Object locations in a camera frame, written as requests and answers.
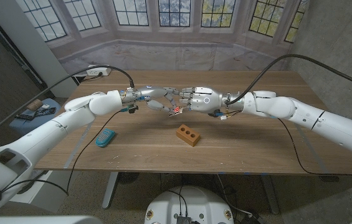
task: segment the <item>electrical outlet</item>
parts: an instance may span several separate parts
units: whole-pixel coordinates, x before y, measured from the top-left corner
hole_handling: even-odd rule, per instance
[[[87,70],[87,75],[90,75],[90,76],[97,76],[100,72],[102,72],[102,75],[105,76],[105,75],[109,75],[109,73],[111,73],[112,69],[110,68],[93,68],[93,69],[90,69],[90,70]]]

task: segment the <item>wooden table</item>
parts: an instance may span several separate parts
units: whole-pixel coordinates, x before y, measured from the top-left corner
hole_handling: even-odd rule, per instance
[[[259,72],[224,71],[129,71],[136,88],[153,85],[182,89],[210,86],[223,93],[243,91]],[[119,72],[93,82],[82,83],[69,100],[97,91],[124,90],[128,79]],[[279,96],[291,96],[326,110],[325,105],[295,72],[268,72],[254,90],[270,90]],[[166,99],[160,102],[170,106]],[[80,156],[76,170],[127,172],[184,172],[226,174],[306,175],[300,167],[291,139],[281,122],[237,114],[225,121],[193,111],[168,117],[153,111],[145,102],[134,114],[119,113],[107,125],[117,132],[110,145],[89,145]],[[80,149],[101,129],[112,114],[96,118]],[[306,170],[316,173],[352,174],[352,152],[305,129],[285,121],[295,141],[298,156]],[[185,124],[201,134],[191,147],[176,137],[176,129]],[[37,165],[37,169],[62,170],[86,128],[69,134]]]

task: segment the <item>robotic arm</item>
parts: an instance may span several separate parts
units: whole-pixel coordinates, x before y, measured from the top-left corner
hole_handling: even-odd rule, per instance
[[[97,115],[119,111],[122,106],[128,106],[134,113],[138,107],[137,101],[146,101],[153,110],[172,112],[161,103],[152,100],[164,96],[173,107],[176,103],[170,93],[178,93],[172,88],[147,86],[140,89],[128,88],[127,91],[109,91],[94,93],[89,96],[74,99],[65,105],[66,112],[39,126],[17,141],[0,147],[0,207],[18,193],[22,184],[14,186],[5,192],[3,189],[10,184],[27,180],[34,166],[66,135],[94,121]]]
[[[201,113],[216,114],[222,107],[257,116],[287,119],[308,128],[340,146],[352,151],[352,120],[315,108],[294,98],[276,96],[272,91],[253,91],[238,102],[226,105],[239,93],[223,94],[206,87],[182,89],[180,103]]]

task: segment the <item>block with holes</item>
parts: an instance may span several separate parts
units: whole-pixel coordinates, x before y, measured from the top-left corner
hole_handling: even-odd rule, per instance
[[[196,143],[200,140],[201,135],[191,128],[187,127],[185,124],[182,124],[176,131],[177,137],[179,137],[184,142],[188,143],[191,146],[195,146]]]

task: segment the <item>black cable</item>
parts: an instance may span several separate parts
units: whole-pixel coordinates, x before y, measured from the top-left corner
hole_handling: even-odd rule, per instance
[[[18,183],[16,183],[16,184],[12,184],[12,185],[10,185],[10,186],[4,188],[4,189],[1,191],[1,193],[4,193],[4,192],[7,191],[8,189],[10,189],[10,188],[12,188],[12,187],[15,187],[15,186],[17,186],[17,185],[19,185],[19,184],[23,184],[23,183],[25,183],[25,182],[43,182],[43,183],[51,184],[51,185],[54,185],[54,186],[58,187],[59,189],[61,189],[63,192],[65,192],[65,194],[66,194],[67,196],[69,196],[68,191],[65,190],[64,188],[62,188],[61,186],[59,186],[58,184],[55,184],[55,183],[53,183],[53,182],[49,182],[49,181],[47,181],[47,180],[36,180],[36,179],[32,179],[32,180],[23,180],[23,181],[20,181],[20,182],[18,182]]]
[[[99,130],[99,132],[97,132],[97,134],[94,136],[94,138],[92,138],[92,139],[90,140],[90,142],[88,142],[87,145],[84,146],[84,148],[80,151],[79,155],[76,157],[74,166],[72,167],[72,171],[70,171],[70,176],[69,176],[69,180],[68,180],[68,185],[66,186],[66,192],[69,191],[70,180],[71,180],[71,178],[72,178],[72,174],[74,173],[77,160],[78,160],[79,157],[82,155],[82,153],[83,153],[84,150],[87,148],[87,146],[88,146],[92,141],[94,141],[94,139],[101,133],[102,129],[108,124],[108,122],[109,122],[116,114],[118,114],[119,112],[120,112],[120,111],[118,111],[118,112],[116,112],[115,114],[113,114],[113,115],[108,119],[108,121],[105,122],[105,124],[102,126],[102,128]]]
[[[290,134],[289,132],[289,129],[287,128],[287,126],[285,125],[285,123],[280,119],[278,118],[279,121],[281,121],[281,123],[283,124],[283,126],[285,127],[285,129],[288,131],[288,134],[289,134],[289,137],[292,141],[292,145],[293,145],[293,148],[295,150],[295,154],[296,154],[296,158],[298,159],[298,163],[300,165],[300,167],[308,174],[315,174],[315,175],[344,175],[344,176],[352,176],[352,174],[327,174],[327,173],[315,173],[315,172],[310,172],[308,170],[306,170],[303,165],[302,165],[302,162],[300,162],[300,159],[299,159],[299,155],[298,155],[298,151],[296,150],[296,145],[295,145],[295,141],[293,140],[292,138],[292,135]]]
[[[188,210],[187,210],[187,202],[186,202],[186,200],[184,199],[184,197],[181,195],[181,194],[179,194],[179,193],[177,193],[177,192],[174,192],[174,191],[172,191],[172,190],[167,190],[168,192],[171,192],[171,193],[175,193],[176,195],[178,195],[179,197],[181,197],[183,200],[184,200],[184,204],[186,205],[186,217],[187,217],[187,215],[188,215]]]
[[[180,201],[180,216],[181,216],[181,189],[183,188],[183,185],[184,185],[184,176],[181,174],[181,187],[180,187],[180,192],[179,192],[179,196],[178,196],[178,200]]]
[[[162,192],[162,173],[159,173],[159,181],[161,182],[161,192]]]
[[[312,62],[314,64],[317,64],[347,80],[350,80],[352,81],[352,77],[344,74],[344,73],[341,73],[339,71],[337,71],[336,69],[334,68],[331,68],[327,65],[325,65],[324,63],[321,63],[315,59],[312,59],[310,57],[307,57],[307,56],[304,56],[304,55],[299,55],[299,54],[286,54],[286,55],[283,55],[281,57],[278,57],[276,58],[274,61],[272,61],[267,67],[265,67],[262,72],[259,73],[259,75],[255,78],[255,80],[248,86],[248,88],[246,88],[246,90],[241,93],[241,95],[239,95],[236,99],[232,100],[232,101],[228,101],[226,100],[224,103],[227,104],[227,105],[231,105],[233,103],[236,103],[238,100],[240,100],[242,97],[244,97],[246,95],[246,93],[248,93],[250,91],[250,89],[252,89],[252,87],[257,83],[258,80],[260,80],[262,78],[262,76],[264,75],[265,72],[267,72],[267,70],[269,70],[274,64],[276,64],[277,62],[279,62],[280,60],[284,59],[284,58],[289,58],[289,57],[295,57],[295,58],[301,58],[301,59],[304,59],[304,60],[307,60],[309,62]]]
[[[57,81],[56,83],[54,83],[52,86],[46,88],[45,90],[41,91],[39,94],[37,94],[35,97],[33,97],[31,100],[29,100],[28,102],[24,103],[22,106],[20,106],[18,109],[16,109],[14,112],[12,112],[10,115],[8,115],[6,118],[4,118],[2,121],[0,121],[0,126],[3,125],[7,120],[13,118],[15,115],[17,115],[18,112],[20,112],[20,110],[22,110],[23,108],[25,108],[27,105],[29,105],[30,103],[32,103],[34,100],[36,100],[38,97],[42,96],[44,93],[47,93],[49,90],[51,90],[53,87],[57,86],[59,83],[63,82],[64,80],[79,74],[80,72],[85,72],[87,70],[93,69],[93,68],[110,68],[110,69],[114,69],[117,70],[119,72],[122,72],[123,74],[125,74],[129,80],[130,80],[130,87],[134,88],[134,83],[133,83],[133,79],[131,79],[130,75],[127,74],[125,71],[123,71],[120,68],[116,68],[110,65],[96,65],[96,66],[91,66],[88,68],[83,68],[79,71],[73,72],[70,75],[67,75],[66,77],[60,79],[59,81]]]
[[[85,81],[93,80],[93,79],[95,79],[95,78],[99,78],[99,77],[101,77],[101,76],[102,76],[102,72],[100,72],[98,75],[96,75],[96,76],[94,76],[94,77],[92,77],[92,78],[83,79],[81,82],[85,82]]]

